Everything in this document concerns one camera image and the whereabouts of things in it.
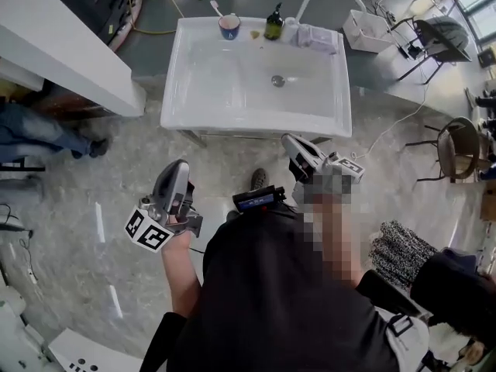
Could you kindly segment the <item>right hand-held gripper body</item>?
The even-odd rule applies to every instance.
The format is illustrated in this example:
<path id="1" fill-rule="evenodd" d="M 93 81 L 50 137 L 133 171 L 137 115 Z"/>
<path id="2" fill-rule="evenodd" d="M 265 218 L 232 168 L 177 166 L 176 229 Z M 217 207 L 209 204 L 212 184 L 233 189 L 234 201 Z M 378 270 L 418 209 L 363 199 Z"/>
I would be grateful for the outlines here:
<path id="1" fill-rule="evenodd" d="M 298 206 L 335 202 L 349 204 L 365 170 L 355 162 L 340 156 L 327 156 L 312 162 L 290 161 L 296 184 L 292 198 Z"/>

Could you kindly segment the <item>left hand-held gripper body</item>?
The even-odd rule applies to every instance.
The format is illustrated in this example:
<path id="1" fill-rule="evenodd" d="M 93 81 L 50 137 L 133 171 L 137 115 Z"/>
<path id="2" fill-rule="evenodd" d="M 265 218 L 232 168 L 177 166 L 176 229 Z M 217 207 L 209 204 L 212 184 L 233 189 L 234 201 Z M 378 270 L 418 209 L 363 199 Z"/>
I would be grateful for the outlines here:
<path id="1" fill-rule="evenodd" d="M 193 206 L 195 186 L 188 182 L 184 202 L 189 204 L 188 222 L 185 226 L 173 226 L 169 223 L 169 213 L 163 212 L 153 200 L 153 194 L 142 197 L 132 210 L 124 231 L 128 238 L 150 252 L 157 253 L 174 236 L 189 231 L 197 238 L 200 236 L 203 217 Z"/>

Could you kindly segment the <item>blue cup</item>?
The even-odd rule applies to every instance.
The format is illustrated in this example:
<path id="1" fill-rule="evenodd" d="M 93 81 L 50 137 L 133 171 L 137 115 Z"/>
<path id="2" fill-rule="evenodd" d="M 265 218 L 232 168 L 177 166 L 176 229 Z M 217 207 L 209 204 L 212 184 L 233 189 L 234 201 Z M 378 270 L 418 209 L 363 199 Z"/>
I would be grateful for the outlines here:
<path id="1" fill-rule="evenodd" d="M 241 19 L 236 14 L 228 14 L 219 18 L 219 29 L 225 40 L 234 40 L 239 34 Z"/>

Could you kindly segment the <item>person's right forearm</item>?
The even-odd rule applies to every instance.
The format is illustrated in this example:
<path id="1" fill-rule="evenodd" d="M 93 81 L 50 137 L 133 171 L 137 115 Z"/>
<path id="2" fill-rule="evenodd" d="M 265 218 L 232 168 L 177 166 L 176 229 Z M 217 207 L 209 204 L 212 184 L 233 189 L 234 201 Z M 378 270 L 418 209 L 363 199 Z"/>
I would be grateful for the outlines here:
<path id="1" fill-rule="evenodd" d="M 351 204 L 342 195 L 317 193 L 301 198 L 298 207 L 310 225 L 324 279 L 356 288 L 363 269 L 360 242 L 352 234 Z"/>

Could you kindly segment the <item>person's left forearm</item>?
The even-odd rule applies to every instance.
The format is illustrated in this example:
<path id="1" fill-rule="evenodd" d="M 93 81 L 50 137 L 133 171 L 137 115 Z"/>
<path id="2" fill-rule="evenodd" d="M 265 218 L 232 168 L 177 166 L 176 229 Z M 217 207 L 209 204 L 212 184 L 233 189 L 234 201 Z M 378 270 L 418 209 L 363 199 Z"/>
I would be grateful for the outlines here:
<path id="1" fill-rule="evenodd" d="M 201 285 L 190 255 L 191 232 L 172 237 L 161 249 L 172 310 L 188 318 L 198 302 Z"/>

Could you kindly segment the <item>person's left hand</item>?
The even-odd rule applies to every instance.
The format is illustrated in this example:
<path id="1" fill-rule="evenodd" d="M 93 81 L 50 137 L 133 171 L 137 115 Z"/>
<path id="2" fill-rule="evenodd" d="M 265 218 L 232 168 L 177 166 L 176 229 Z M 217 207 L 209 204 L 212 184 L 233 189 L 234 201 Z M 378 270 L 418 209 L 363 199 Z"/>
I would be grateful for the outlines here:
<path id="1" fill-rule="evenodd" d="M 173 203 L 169 213 L 169 223 L 173 226 L 185 226 L 188 222 L 189 204 L 185 201 Z"/>

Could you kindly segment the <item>person's right shoe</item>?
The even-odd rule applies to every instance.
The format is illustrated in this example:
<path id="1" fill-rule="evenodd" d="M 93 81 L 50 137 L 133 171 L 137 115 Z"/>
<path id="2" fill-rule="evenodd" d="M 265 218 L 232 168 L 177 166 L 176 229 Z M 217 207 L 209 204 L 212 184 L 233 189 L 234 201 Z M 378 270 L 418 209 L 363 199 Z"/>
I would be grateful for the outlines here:
<path id="1" fill-rule="evenodd" d="M 263 168 L 257 168 L 250 180 L 250 190 L 257 191 L 266 188 L 269 185 L 269 177 L 266 170 Z"/>

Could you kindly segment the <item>black display box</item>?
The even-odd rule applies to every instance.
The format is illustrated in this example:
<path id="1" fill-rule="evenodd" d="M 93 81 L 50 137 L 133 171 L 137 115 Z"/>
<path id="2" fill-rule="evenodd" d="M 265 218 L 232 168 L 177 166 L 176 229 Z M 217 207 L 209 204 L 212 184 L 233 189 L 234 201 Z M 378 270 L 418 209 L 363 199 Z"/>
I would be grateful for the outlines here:
<path id="1" fill-rule="evenodd" d="M 276 188 L 273 185 L 242 194 L 233 195 L 232 201 L 240 213 L 256 209 L 267 209 L 283 202 L 286 199 L 283 187 Z"/>

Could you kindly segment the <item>white sink basin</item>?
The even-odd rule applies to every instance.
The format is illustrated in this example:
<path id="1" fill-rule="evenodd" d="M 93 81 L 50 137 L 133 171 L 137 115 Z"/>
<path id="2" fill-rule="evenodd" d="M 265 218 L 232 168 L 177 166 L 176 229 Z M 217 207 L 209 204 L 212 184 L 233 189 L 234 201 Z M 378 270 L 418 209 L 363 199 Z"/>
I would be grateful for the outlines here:
<path id="1" fill-rule="evenodd" d="M 264 19 L 243 17 L 225 40 L 216 17 L 179 19 L 164 89 L 166 129 L 234 133 L 352 135 L 350 84 L 343 36 L 337 54 L 260 36 Z M 276 88 L 271 78 L 285 85 Z"/>

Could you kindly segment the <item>clear plastic box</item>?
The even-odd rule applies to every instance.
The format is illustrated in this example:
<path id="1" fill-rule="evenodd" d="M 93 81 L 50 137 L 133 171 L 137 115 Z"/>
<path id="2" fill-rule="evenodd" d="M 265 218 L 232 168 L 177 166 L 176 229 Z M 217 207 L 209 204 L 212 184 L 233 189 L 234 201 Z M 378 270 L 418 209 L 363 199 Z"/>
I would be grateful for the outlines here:
<path id="1" fill-rule="evenodd" d="M 330 29 L 310 25 L 300 25 L 297 31 L 297 45 L 301 48 L 337 54 L 339 51 L 339 34 Z"/>

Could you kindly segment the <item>black wicker chair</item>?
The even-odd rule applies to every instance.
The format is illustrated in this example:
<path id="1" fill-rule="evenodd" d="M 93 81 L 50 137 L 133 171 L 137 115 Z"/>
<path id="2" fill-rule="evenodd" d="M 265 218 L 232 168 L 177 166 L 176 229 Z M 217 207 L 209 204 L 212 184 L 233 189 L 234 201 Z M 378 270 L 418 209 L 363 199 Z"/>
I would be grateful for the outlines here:
<path id="1" fill-rule="evenodd" d="M 405 147 L 434 146 L 439 174 L 437 177 L 419 178 L 417 182 L 441 181 L 448 178 L 454 184 L 491 168 L 493 162 L 488 159 L 483 148 L 482 136 L 469 119 L 456 117 L 441 129 L 427 125 L 425 128 L 435 131 L 436 138 L 406 143 Z"/>

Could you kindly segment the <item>dark soap bottle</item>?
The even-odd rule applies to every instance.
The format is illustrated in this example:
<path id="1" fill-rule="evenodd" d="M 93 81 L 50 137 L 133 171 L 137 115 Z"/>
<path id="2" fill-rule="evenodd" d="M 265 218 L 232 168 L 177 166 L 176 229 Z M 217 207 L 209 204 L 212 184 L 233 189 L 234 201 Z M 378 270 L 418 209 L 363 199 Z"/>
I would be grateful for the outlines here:
<path id="1" fill-rule="evenodd" d="M 267 17 L 263 35 L 267 40 L 274 41 L 281 37 L 284 27 L 284 20 L 281 17 L 281 6 L 282 3 L 279 2 L 274 11 Z"/>

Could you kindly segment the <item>white box with black dots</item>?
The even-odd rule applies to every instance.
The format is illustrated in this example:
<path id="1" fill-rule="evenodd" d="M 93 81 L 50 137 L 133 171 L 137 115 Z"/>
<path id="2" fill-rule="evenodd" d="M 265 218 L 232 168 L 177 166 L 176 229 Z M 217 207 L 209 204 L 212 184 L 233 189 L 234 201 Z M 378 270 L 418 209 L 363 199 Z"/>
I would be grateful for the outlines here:
<path id="1" fill-rule="evenodd" d="M 139 372 L 142 360 L 65 329 L 49 349 L 66 372 Z"/>

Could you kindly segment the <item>white plastic bin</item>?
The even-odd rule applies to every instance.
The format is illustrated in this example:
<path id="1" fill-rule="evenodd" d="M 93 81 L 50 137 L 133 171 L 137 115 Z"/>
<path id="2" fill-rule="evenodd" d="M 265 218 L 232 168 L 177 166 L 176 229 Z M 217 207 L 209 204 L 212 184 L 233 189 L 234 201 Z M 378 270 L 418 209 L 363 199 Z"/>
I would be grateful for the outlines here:
<path id="1" fill-rule="evenodd" d="M 368 12 L 350 10 L 343 24 L 343 33 L 353 50 L 381 53 L 395 45 L 386 20 Z"/>

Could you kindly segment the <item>person's black top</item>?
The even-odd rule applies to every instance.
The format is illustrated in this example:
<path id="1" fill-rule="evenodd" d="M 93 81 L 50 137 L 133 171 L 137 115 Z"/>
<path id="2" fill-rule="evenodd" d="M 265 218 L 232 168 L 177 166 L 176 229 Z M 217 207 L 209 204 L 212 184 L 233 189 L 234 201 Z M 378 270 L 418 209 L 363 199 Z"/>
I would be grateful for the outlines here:
<path id="1" fill-rule="evenodd" d="M 207 245 L 195 309 L 162 318 L 139 372 L 415 372 L 424 322 L 327 281 L 288 207 L 239 215 Z"/>

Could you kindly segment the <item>white counter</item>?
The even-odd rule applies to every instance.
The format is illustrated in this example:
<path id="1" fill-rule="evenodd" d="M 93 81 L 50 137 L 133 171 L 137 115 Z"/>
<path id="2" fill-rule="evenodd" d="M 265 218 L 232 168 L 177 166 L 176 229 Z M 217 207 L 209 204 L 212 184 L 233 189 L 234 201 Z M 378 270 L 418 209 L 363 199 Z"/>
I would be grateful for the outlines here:
<path id="1" fill-rule="evenodd" d="M 130 67 L 60 0 L 1 0 L 0 57 L 117 115 L 144 113 Z"/>

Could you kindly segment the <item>pink rimmed board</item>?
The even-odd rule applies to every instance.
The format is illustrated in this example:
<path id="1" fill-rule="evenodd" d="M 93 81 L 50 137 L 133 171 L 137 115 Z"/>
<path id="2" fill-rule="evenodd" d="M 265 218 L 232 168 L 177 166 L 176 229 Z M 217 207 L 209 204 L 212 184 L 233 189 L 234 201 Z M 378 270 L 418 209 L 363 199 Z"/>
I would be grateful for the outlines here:
<path id="1" fill-rule="evenodd" d="M 124 12 L 123 19 L 119 28 L 115 28 L 115 34 L 111 38 L 108 47 L 115 53 L 126 40 L 126 37 L 133 30 L 135 23 L 140 15 L 143 6 L 143 0 L 131 0 L 131 3 L 126 3 L 127 10 Z"/>

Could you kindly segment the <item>dark folding table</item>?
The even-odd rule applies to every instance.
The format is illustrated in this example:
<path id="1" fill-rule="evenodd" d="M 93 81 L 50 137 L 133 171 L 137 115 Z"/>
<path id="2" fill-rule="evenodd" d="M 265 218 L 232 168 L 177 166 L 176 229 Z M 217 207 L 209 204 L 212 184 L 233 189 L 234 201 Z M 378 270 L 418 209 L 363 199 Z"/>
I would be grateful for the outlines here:
<path id="1" fill-rule="evenodd" d="M 445 64 L 456 65 L 472 61 L 467 52 L 469 34 L 459 22 L 450 16 L 441 15 L 429 19 L 415 19 L 412 16 L 399 21 L 387 32 L 392 36 L 404 23 L 407 23 L 414 31 L 415 38 L 408 40 L 404 46 L 399 45 L 398 49 L 404 57 L 410 57 L 419 62 L 396 81 L 404 80 L 428 60 L 436 63 L 436 69 L 422 85 L 428 85 Z"/>

